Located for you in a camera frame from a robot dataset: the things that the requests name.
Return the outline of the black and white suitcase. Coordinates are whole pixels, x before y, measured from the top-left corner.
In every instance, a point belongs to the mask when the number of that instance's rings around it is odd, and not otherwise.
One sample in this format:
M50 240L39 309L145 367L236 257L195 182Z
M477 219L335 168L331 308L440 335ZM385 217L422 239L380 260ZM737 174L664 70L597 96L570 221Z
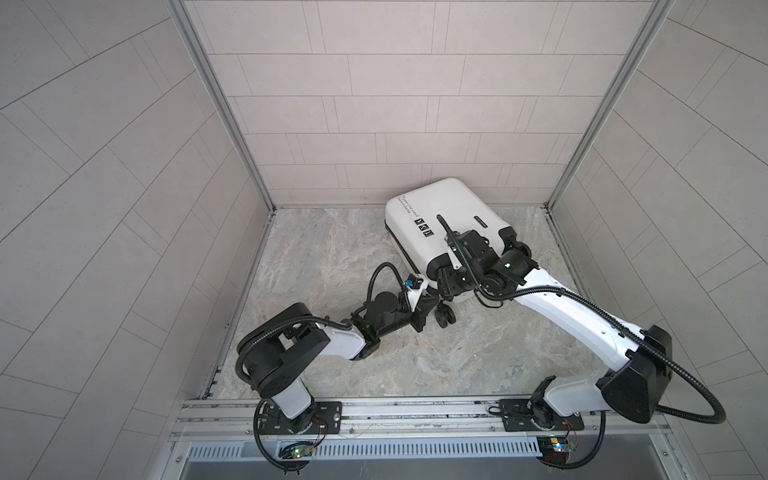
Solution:
M456 178L440 180L390 199L385 205L385 227L410 274L424 275L435 289L436 269L446 262L443 257L450 252L445 238L453 230L460 233L477 230L491 238L491 245L498 253L501 251L499 231L510 231L509 293L524 285L525 277L538 267L530 248L518 239L514 228ZM440 305L430 313L438 325L445 328L456 322L451 304L472 294L477 293L465 292L453 300L440 296Z

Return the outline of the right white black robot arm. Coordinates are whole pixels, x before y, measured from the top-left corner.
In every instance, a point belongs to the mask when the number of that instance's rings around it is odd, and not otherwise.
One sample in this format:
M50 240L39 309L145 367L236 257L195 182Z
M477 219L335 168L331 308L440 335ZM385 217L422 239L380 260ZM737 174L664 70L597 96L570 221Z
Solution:
M581 411L612 410L638 424L662 413L717 425L726 411L716 396L672 358L671 337L661 328L644 330L618 319L557 282L514 241L501 255L482 240L466 241L442 216L446 243L462 266L462 279L477 297L500 305L515 300L538 312L587 346L605 365L604 373L553 379L532 395L533 403L567 416ZM673 376L679 376L711 407L700 414L664 406L660 399Z

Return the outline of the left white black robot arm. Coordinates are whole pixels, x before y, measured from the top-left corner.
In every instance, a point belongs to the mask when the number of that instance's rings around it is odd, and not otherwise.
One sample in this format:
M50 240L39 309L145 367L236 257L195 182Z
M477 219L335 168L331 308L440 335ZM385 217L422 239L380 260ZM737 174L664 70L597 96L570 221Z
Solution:
M297 302L248 333L236 347L236 376L272 405L276 423L290 434L302 434L323 420L301 375L319 356L363 360L384 336L404 327L423 331L441 298L426 277L404 278L384 262L369 279L362 305L350 316L333 321L312 314Z

